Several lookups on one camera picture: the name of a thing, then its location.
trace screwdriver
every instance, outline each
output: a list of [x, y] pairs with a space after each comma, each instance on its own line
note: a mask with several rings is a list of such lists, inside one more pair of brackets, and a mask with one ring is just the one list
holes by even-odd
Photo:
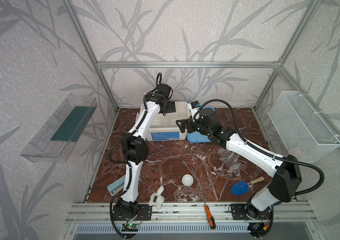
[[215, 229], [216, 226], [215, 226], [214, 217], [211, 215], [210, 208], [209, 208], [209, 206], [207, 206], [206, 200], [204, 199], [202, 186], [201, 186], [201, 184], [199, 182], [199, 179], [196, 177], [196, 175], [194, 173], [193, 173], [193, 175], [196, 178], [196, 180], [198, 181], [199, 188], [201, 189], [201, 194], [202, 194], [202, 198], [203, 198], [203, 202], [204, 202], [204, 210], [206, 211], [207, 220], [209, 221], [210, 228], [211, 229]]

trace metal rod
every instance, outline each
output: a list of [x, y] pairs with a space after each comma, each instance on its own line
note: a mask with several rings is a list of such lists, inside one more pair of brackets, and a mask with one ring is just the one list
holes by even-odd
[[207, 204], [206, 204], [206, 199], [204, 199], [203, 189], [202, 189], [201, 183], [199, 182], [199, 178], [196, 176], [195, 172], [189, 168], [189, 166], [187, 165], [187, 163], [186, 163], [185, 161], [183, 161], [183, 164], [187, 167], [187, 169], [191, 172], [191, 174], [192, 174], [192, 175], [194, 176], [194, 178], [197, 180], [199, 189], [201, 190], [203, 202], [204, 202], [205, 205], [207, 205]]
[[72, 5], [70, 0], [61, 0], [61, 1], [63, 3], [62, 6], [63, 6], [65, 12], [69, 16], [69, 19], [70, 19], [71, 23], [73, 24], [74, 29], [77, 32], [85, 50], [86, 50], [87, 55], [90, 58], [90, 62], [91, 62], [91, 65], [93, 66], [93, 68], [95, 70], [95, 74], [97, 75], [99, 81], [101, 82], [103, 88], [105, 89], [107, 96], [110, 98], [110, 101], [111, 101], [114, 109], [118, 110], [119, 108], [118, 108], [117, 102], [115, 101], [113, 94], [111, 94], [110, 88], [106, 83], [105, 77], [103, 76], [102, 72], [100, 71], [100, 69], [97, 66], [97, 60], [95, 58], [93, 51], [91, 50], [91, 47], [90, 47], [89, 41], [86, 37], [86, 34], [81, 27], [81, 24], [79, 22], [79, 18], [78, 18], [77, 14], [74, 10], [74, 6]]
[[298, 24], [296, 30], [294, 31], [294, 34], [291, 36], [291, 39], [286, 46], [286, 49], [282, 53], [282, 56], [280, 58], [280, 66], [282, 66], [284, 62], [287, 60], [288, 56], [290, 55], [292, 49], [296, 45], [303, 31], [308, 26], [312, 17], [315, 15], [316, 10], [318, 9], [321, 2], [322, 0], [311, 0], [311, 2], [308, 4], [306, 12], [303, 14], [300, 23]]
[[194, 155], [195, 153], [189, 153], [189, 154], [183, 154], [183, 155], [177, 155], [177, 156], [169, 156], [169, 157], [180, 157], [180, 156], [186, 156], [186, 155]]
[[262, 90], [257, 102], [255, 103], [255, 106], [254, 106], [255, 109], [257, 109], [260, 106], [260, 104], [262, 103], [261, 100], [262, 101], [264, 100], [264, 98], [266, 97], [268, 93], [268, 90], [271, 88], [272, 84], [274, 83], [274, 80], [277, 77], [277, 70], [278, 68], [274, 68], [272, 74], [270, 75], [264, 89]]
[[277, 68], [276, 62], [97, 62], [98, 68]]
[[290, 87], [293, 90], [298, 91], [300, 94], [303, 95], [303, 97], [313, 107], [313, 109], [315, 109], [315, 111], [318, 112], [318, 115], [323, 119], [323, 121], [331, 129], [331, 131], [337, 135], [340, 135], [340, 131], [338, 130], [338, 128], [332, 123], [332, 121], [321, 110], [321, 108], [318, 105], [316, 105], [316, 103], [306, 94], [306, 92], [301, 88], [301, 86], [297, 84], [297, 82], [292, 78], [292, 76], [284, 68], [278, 68], [278, 72], [286, 80], [287, 84], [290, 85]]
[[[296, 43], [297, 43], [298, 39], [300, 38], [300, 36], [302, 35], [304, 29], [307, 27], [307, 25], [311, 21], [312, 17], [315, 15], [315, 12], [318, 9], [321, 2], [322, 2], [322, 0], [311, 0], [311, 2], [308, 4], [305, 13], [303, 14], [296, 30], [292, 34], [290, 41], [288, 41], [288, 44], [287, 44], [285, 50], [283, 51], [283, 53], [282, 53], [282, 55], [281, 55], [281, 57], [278, 61], [279, 62], [278, 67], [282, 66], [283, 63], [287, 60], [288, 56], [291, 54], [292, 49], [296, 45]], [[263, 91], [260, 94], [257, 102], [255, 103], [255, 109], [257, 109], [260, 106], [260, 103], [264, 100], [268, 91], [270, 90], [271, 86], [273, 85], [273, 83], [276, 79], [276, 72], [277, 72], [276, 70], [278, 69], [278, 67], [276, 67], [276, 69], [274, 69], [273, 74], [270, 76], [265, 88], [263, 89]]]

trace black cable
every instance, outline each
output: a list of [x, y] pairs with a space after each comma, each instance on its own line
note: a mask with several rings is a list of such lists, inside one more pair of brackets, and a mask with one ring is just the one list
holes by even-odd
[[171, 95], [170, 95], [170, 97], [168, 97], [168, 99], [167, 100], [170, 100], [170, 98], [172, 97], [172, 94], [174, 93], [174, 91], [171, 89]]
[[147, 93], [145, 93], [145, 95], [144, 95], [144, 106], [145, 106], [145, 110], [147, 111], [146, 99], [147, 99]]
[[154, 88], [153, 90], [151, 90], [149, 93], [153, 93], [155, 90], [157, 90], [158, 87], [159, 87], [159, 84], [161, 84], [161, 82], [162, 82], [162, 73], [158, 73], [158, 75], [157, 75], [157, 80], [156, 80], [156, 86], [155, 86], [155, 88]]
[[247, 139], [245, 137], [242, 136], [242, 134], [240, 133], [239, 131], [239, 127], [238, 127], [238, 123], [237, 123], [237, 120], [235, 118], [235, 114], [234, 114], [234, 111], [232, 109], [232, 107], [230, 106], [230, 104], [228, 104], [226, 101], [224, 100], [220, 100], [220, 99], [212, 99], [212, 100], [209, 100], [207, 102], [205, 102], [202, 106], [200, 106], [200, 108], [198, 109], [198, 111], [194, 114], [193, 116], [193, 119], [194, 121], [197, 121], [197, 119], [195, 118], [196, 115], [199, 113], [199, 111], [201, 109], [203, 109], [208, 103], [211, 103], [211, 102], [221, 102], [221, 103], [224, 103], [225, 105], [227, 105], [227, 107], [230, 109], [231, 111], [231, 114], [232, 114], [232, 118], [234, 119], [234, 126], [235, 126], [235, 129], [240, 137], [240, 139], [242, 139], [242, 141], [244, 141], [245, 144], [249, 145], [250, 147], [252, 147], [253, 149], [255, 149], [256, 151], [259, 151], [261, 153], [263, 153], [264, 155], [266, 156], [269, 156], [269, 157], [272, 157], [273, 159], [276, 159], [276, 160], [279, 160], [279, 161], [283, 161], [283, 162], [287, 162], [287, 163], [292, 163], [292, 164], [296, 164], [296, 165], [301, 165], [301, 166], [305, 166], [305, 167], [309, 167], [309, 168], [312, 168], [314, 170], [316, 170], [319, 174], [319, 180], [318, 182], [313, 185], [312, 187], [308, 188], [308, 189], [305, 189], [305, 190], [302, 190], [302, 191], [298, 191], [294, 194], [294, 196], [298, 196], [298, 195], [302, 195], [302, 194], [306, 194], [306, 193], [309, 193], [309, 192], [312, 192], [314, 191], [315, 189], [318, 189], [322, 184], [323, 182], [325, 181], [325, 175], [323, 173], [323, 171], [317, 167], [317, 166], [314, 166], [312, 164], [309, 164], [309, 163], [306, 163], [306, 162], [297, 162], [297, 161], [292, 161], [292, 160], [288, 160], [286, 159], [285, 157], [277, 157], [277, 156], [274, 156], [273, 154], [270, 154], [262, 149], [259, 149], [258, 147], [254, 146], [253, 144], [251, 144], [251, 142], [248, 142]]
[[127, 190], [130, 188], [130, 184], [131, 184], [131, 177], [133, 175], [133, 170], [131, 169], [131, 164], [128, 162], [128, 161], [114, 161], [111, 156], [112, 156], [112, 152], [114, 150], [114, 148], [123, 140], [125, 140], [126, 138], [129, 138], [131, 137], [134, 133], [136, 133], [137, 131], [134, 130], [132, 131], [131, 133], [129, 133], [128, 135], [122, 137], [121, 139], [119, 139], [111, 148], [110, 148], [110, 151], [109, 153], [107, 154], [107, 158], [110, 162], [114, 163], [114, 164], [126, 164], [127, 166], [129, 166], [129, 181], [127, 183], [127, 186], [126, 186], [126, 190], [124, 190], [122, 193], [120, 194], [117, 194], [117, 195], [114, 195], [111, 197], [111, 200], [110, 200], [110, 219], [111, 219], [111, 224], [113, 225], [113, 228], [114, 230], [117, 232], [117, 234], [123, 238], [125, 238], [126, 236], [124, 236], [122, 233], [119, 232], [119, 230], [117, 229], [115, 223], [114, 223], [114, 219], [113, 219], [113, 201], [114, 201], [114, 198], [116, 197], [120, 197], [122, 195], [124, 195]]
[[[157, 75], [157, 81], [156, 81], [156, 87], [151, 90], [150, 92], [154, 92], [155, 90], [157, 90], [159, 88], [159, 85], [161, 84], [162, 82], [162, 73], [158, 73]], [[111, 156], [112, 156], [112, 152], [114, 150], [114, 148], [123, 140], [125, 140], [126, 138], [129, 138], [131, 136], [133, 136], [134, 133], [137, 132], [138, 128], [141, 126], [141, 124], [143, 123], [143, 121], [145, 120], [146, 118], [146, 115], [147, 115], [147, 103], [146, 103], [146, 98], [147, 98], [147, 93], [144, 95], [144, 106], [145, 106], [145, 112], [144, 112], [144, 115], [141, 119], [141, 121], [138, 123], [138, 125], [136, 126], [135, 130], [132, 131], [131, 133], [129, 133], [128, 135], [122, 137], [121, 139], [119, 139], [111, 148], [110, 148], [110, 151], [107, 155], [107, 158], [108, 160], [111, 162], [111, 163], [114, 163], [114, 164], [126, 164], [127, 166], [129, 166], [129, 182], [127, 183], [127, 186], [126, 186], [126, 190], [124, 190], [123, 192], [121, 192], [120, 194], [117, 194], [117, 195], [114, 195], [111, 197], [111, 200], [110, 200], [110, 219], [111, 219], [111, 224], [113, 225], [113, 228], [115, 230], [115, 232], [117, 232], [117, 234], [121, 237], [123, 237], [124, 239], [131, 239], [133, 238], [134, 236], [132, 236], [131, 238], [128, 238], [127, 235], [123, 235], [122, 233], [119, 232], [119, 230], [117, 229], [115, 223], [114, 223], [114, 219], [113, 219], [113, 201], [116, 197], [120, 197], [122, 195], [124, 195], [127, 190], [129, 190], [130, 188], [130, 184], [131, 184], [131, 179], [132, 179], [132, 176], [133, 176], [133, 171], [132, 171], [132, 167], [131, 167], [131, 164], [128, 162], [128, 161], [114, 161]]]
[[272, 227], [273, 220], [274, 220], [274, 207], [271, 205], [270, 224], [269, 224], [268, 228], [266, 230], [263, 230], [263, 228], [261, 228], [262, 229], [261, 231], [250, 230], [251, 232], [249, 234], [251, 236], [255, 237], [255, 238], [262, 238], [262, 237], [264, 237], [270, 231], [270, 229]]

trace white bowl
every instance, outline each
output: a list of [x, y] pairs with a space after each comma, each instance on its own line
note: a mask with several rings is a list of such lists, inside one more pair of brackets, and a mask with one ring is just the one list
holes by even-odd
[[194, 183], [194, 179], [192, 178], [190, 174], [185, 174], [182, 177], [182, 183], [183, 185], [189, 187]]

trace white stuffed toy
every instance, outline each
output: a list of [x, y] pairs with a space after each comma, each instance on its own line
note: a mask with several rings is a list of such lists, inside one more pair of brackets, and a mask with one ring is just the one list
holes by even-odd
[[157, 190], [157, 192], [154, 192], [151, 196], [150, 196], [150, 201], [148, 201], [148, 205], [149, 206], [156, 206], [157, 209], [161, 209], [162, 208], [162, 204], [165, 201], [165, 197], [163, 197], [161, 194], [163, 192], [163, 190], [165, 190], [165, 188], [163, 186], [160, 186]]

